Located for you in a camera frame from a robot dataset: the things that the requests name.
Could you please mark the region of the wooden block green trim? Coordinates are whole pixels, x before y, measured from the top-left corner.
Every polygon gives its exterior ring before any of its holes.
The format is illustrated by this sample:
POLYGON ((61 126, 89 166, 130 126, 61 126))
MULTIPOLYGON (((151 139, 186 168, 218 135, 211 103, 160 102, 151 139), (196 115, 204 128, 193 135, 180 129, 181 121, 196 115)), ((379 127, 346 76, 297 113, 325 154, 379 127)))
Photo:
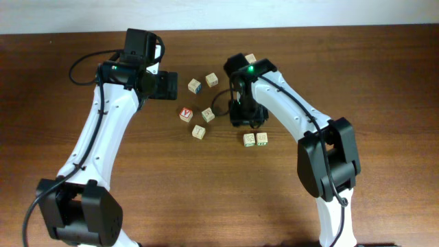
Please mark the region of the wooden block green trim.
POLYGON ((213 113, 211 108, 207 108, 202 111, 202 118, 205 122, 210 122, 215 118, 215 114, 213 113))

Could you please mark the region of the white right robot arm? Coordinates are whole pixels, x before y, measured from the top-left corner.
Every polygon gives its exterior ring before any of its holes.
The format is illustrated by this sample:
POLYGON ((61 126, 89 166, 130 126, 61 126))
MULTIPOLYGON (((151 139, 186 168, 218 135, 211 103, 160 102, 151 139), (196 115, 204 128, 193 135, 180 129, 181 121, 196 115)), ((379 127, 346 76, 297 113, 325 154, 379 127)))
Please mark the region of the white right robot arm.
POLYGON ((316 199, 321 246, 356 246, 351 198, 361 171, 355 131, 345 118, 333 120, 307 103, 268 59, 229 58, 230 122, 260 127, 273 114, 298 144, 297 173, 316 199))

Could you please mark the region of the wooden block letter J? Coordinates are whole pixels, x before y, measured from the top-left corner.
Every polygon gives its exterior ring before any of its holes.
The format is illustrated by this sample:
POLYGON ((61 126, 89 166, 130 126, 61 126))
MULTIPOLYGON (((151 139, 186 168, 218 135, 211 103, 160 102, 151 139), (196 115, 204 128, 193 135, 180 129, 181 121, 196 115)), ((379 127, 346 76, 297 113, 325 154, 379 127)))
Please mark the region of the wooden block letter J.
POLYGON ((195 125, 192 130, 192 136, 200 140, 203 139, 205 133, 206 133, 206 128, 199 125, 195 125))

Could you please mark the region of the wooden block number 9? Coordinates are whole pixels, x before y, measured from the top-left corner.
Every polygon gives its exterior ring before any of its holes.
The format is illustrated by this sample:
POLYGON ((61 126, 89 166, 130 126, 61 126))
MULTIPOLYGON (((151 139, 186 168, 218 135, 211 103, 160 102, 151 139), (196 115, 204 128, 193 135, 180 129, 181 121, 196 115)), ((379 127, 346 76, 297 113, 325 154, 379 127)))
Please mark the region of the wooden block number 9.
POLYGON ((250 147, 256 145, 256 139, 254 133, 248 133, 243 135, 244 146, 250 147))

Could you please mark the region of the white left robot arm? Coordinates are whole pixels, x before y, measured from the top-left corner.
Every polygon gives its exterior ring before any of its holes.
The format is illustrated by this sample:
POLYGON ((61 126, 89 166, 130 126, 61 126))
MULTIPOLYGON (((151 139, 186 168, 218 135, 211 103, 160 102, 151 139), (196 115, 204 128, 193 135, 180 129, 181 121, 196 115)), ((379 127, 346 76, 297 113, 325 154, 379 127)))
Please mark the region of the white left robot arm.
POLYGON ((178 74, 105 62, 93 104, 71 156, 55 179, 42 179, 36 204, 49 236, 70 246, 138 246, 123 231, 123 210, 110 194, 112 167, 124 132, 148 99, 177 98, 178 74))

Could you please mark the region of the wooden block red E face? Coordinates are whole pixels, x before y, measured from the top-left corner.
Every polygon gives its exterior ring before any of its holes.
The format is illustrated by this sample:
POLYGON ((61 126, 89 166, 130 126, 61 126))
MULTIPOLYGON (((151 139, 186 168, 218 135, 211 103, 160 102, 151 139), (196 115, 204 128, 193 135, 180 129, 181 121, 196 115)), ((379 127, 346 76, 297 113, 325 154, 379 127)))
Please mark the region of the wooden block red E face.
POLYGON ((264 146, 268 144, 268 134, 266 132, 256 133, 256 142, 258 146, 264 146))

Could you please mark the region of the wooden block red A face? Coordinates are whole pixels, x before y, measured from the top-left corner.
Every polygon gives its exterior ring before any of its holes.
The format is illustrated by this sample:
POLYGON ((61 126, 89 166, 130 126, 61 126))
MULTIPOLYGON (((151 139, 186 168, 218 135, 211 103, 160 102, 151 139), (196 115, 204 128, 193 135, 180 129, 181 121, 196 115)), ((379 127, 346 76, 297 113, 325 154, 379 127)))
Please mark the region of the wooden block red A face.
POLYGON ((184 107, 179 114, 181 120, 189 123, 193 117, 193 111, 189 108, 184 107))

